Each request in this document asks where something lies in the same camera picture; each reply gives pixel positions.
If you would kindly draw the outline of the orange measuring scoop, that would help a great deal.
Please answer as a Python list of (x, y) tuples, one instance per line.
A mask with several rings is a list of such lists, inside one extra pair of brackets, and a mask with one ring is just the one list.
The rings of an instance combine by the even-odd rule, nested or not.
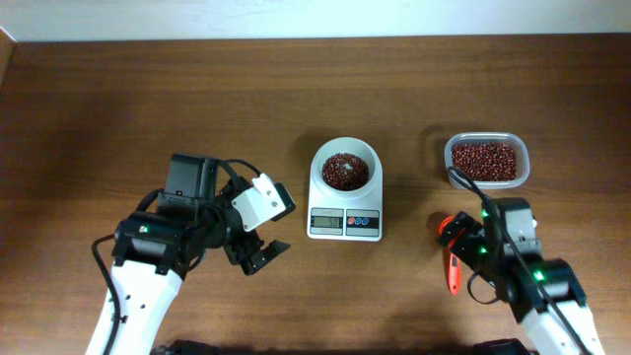
[(452, 295), (456, 296), (461, 287), (461, 265), (460, 260), (450, 252), (447, 248), (445, 253), (445, 276), (447, 281), (447, 286)]

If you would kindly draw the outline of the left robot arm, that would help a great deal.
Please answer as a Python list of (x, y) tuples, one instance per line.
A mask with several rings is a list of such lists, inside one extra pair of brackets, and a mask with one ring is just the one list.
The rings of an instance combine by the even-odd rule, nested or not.
[(207, 250), (222, 249), (246, 276), (288, 249), (265, 243), (256, 227), (296, 208), (286, 187), (234, 160), (174, 154), (165, 187), (148, 193), (109, 235), (113, 263), (93, 256), (107, 286), (90, 354), (148, 354), (187, 273)]

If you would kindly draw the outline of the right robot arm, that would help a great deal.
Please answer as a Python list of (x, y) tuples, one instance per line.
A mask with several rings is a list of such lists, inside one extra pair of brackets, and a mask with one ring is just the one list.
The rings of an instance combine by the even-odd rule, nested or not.
[(538, 354), (602, 354), (587, 295), (563, 259), (546, 260), (523, 198), (482, 205), (482, 220), (461, 211), (439, 227), (438, 243), (494, 289)]

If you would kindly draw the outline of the white digital kitchen scale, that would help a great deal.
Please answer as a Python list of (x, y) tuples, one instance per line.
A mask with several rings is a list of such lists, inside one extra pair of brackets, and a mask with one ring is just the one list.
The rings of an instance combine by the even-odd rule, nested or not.
[(362, 187), (342, 191), (332, 188), (322, 177), (326, 159), (312, 163), (307, 217), (311, 239), (351, 242), (378, 242), (384, 235), (384, 178), (377, 156), (362, 157), (369, 179)]

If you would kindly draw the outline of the red adzuki beans in container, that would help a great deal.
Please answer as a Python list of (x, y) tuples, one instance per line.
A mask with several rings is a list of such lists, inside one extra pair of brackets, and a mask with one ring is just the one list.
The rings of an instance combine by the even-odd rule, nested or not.
[(455, 168), (472, 180), (508, 181), (517, 177), (517, 154), (503, 143), (454, 145), (452, 161)]

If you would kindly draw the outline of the red beans in bowl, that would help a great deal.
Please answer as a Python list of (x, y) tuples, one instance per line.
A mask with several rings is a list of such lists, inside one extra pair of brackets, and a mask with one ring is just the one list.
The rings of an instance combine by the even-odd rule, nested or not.
[(350, 153), (337, 153), (324, 162), (321, 175), (330, 187), (351, 191), (368, 183), (370, 170), (360, 157)]

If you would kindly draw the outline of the white round bowl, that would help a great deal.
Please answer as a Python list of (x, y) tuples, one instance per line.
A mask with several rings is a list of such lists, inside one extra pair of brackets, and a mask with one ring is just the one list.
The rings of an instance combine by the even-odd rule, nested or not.
[[(369, 181), (363, 187), (351, 190), (341, 191), (327, 185), (321, 175), (324, 162), (337, 153), (350, 153), (360, 157), (367, 163), (370, 170)], [(320, 190), (330, 193), (341, 193), (351, 195), (362, 195), (374, 189), (381, 189), (383, 186), (383, 169), (382, 164), (376, 151), (366, 142), (352, 137), (340, 137), (332, 139), (322, 145), (316, 152), (312, 161), (311, 168), (312, 183)]]

